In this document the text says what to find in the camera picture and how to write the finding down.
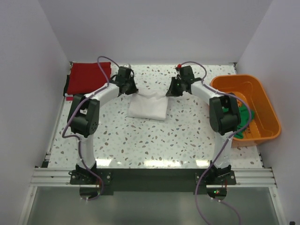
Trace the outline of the white t shirt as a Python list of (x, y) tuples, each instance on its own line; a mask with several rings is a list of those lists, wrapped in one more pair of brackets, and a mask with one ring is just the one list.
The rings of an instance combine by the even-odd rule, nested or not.
[(166, 120), (169, 98), (160, 91), (140, 91), (132, 95), (127, 115), (131, 118)]

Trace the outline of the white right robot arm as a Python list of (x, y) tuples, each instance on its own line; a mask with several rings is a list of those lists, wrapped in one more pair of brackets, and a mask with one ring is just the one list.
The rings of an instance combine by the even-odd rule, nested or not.
[(167, 97), (180, 97), (184, 92), (200, 98), (209, 106), (209, 122), (215, 132), (215, 149), (209, 166), (209, 179), (220, 184), (231, 171), (230, 149), (233, 133), (240, 124), (236, 96), (222, 93), (194, 76), (191, 66), (179, 64), (177, 75), (172, 77)]

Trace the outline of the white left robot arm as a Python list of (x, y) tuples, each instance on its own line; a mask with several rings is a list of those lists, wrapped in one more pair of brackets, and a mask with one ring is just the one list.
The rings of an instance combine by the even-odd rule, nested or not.
[(97, 179), (97, 163), (94, 156), (94, 133), (99, 125), (100, 107), (120, 95), (138, 92), (130, 67), (119, 66), (101, 88), (87, 94), (76, 94), (73, 98), (63, 138), (74, 137), (78, 143), (78, 162), (75, 170), (81, 172), (81, 179), (92, 184)]

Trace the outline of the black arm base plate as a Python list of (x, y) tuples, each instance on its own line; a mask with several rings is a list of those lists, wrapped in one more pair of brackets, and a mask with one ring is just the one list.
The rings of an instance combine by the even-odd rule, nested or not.
[(69, 171), (70, 184), (80, 187), (80, 195), (113, 195), (116, 192), (190, 192), (206, 194), (207, 188), (237, 183), (233, 171), (218, 176), (204, 169), (95, 169)]

